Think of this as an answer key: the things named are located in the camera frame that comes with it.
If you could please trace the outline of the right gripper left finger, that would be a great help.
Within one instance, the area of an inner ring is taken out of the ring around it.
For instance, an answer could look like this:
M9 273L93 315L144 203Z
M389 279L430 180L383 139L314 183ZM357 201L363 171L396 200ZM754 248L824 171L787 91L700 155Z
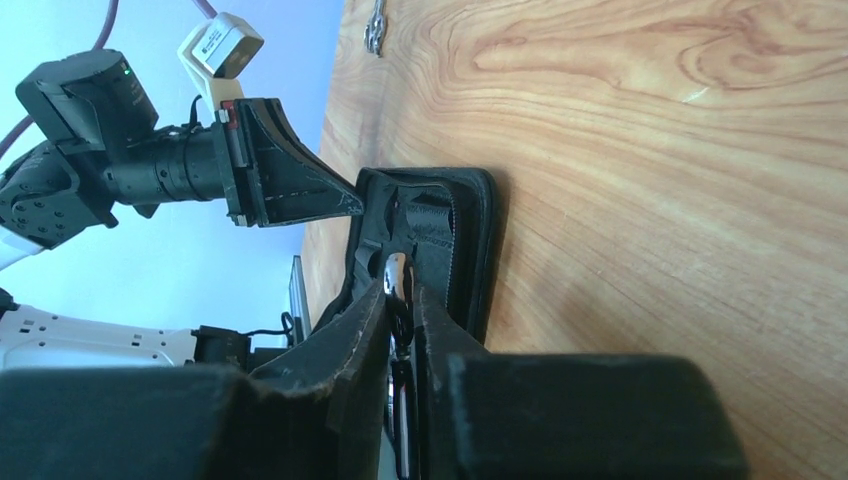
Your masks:
M386 297L250 374L224 365L1 376L5 479L374 479L387 399Z

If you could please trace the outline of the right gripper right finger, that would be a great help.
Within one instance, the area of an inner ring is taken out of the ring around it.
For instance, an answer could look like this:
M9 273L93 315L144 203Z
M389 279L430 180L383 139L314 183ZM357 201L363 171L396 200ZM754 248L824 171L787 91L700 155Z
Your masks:
M705 373L678 356L496 354L417 287L426 479L745 479Z

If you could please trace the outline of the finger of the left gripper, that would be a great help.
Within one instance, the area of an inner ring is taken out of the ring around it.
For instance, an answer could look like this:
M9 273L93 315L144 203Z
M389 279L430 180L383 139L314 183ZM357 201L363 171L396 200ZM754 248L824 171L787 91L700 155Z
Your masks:
M277 99L237 101L237 221L276 227L359 216L354 186L297 137Z

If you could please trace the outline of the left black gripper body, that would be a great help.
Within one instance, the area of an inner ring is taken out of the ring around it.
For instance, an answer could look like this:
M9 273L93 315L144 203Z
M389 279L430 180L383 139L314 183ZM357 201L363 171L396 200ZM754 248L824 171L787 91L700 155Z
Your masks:
M236 226L252 227L255 215L250 210L249 187L244 167L237 165L241 152L238 146L238 116L233 100L218 104L211 132L227 216Z

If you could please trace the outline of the black zip tool case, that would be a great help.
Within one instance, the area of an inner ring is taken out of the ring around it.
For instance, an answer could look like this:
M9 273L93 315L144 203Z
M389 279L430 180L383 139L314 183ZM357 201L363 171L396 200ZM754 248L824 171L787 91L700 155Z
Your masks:
M324 327L382 276L392 253L413 261L415 279L479 343L486 337L499 253L501 199L482 168L363 168L355 192L345 277L321 314Z

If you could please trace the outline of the silver scissors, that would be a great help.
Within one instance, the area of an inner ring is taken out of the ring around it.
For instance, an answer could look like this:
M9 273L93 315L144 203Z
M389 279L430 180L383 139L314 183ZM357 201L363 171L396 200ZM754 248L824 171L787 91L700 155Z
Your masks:
M411 366L413 343L413 266L405 253L390 254L384 267L384 295L391 326L390 404L391 438L399 479L417 479L415 445L414 380Z
M385 0L376 0L374 2L374 7L363 33L363 42L366 51L377 57L382 56L382 44L386 31L384 7Z

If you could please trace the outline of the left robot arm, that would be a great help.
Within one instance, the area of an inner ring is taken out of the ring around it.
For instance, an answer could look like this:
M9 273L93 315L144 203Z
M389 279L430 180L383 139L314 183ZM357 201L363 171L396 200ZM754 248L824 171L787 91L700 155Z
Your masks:
M35 68L16 95L45 140L1 176L1 263L52 250L85 229L113 228L115 204L151 217L164 203L222 199L242 227L356 216L353 185L296 136L276 99L217 100L214 122L159 127L116 50ZM249 365L251 338L201 326L162 330L45 312L1 297L1 365Z

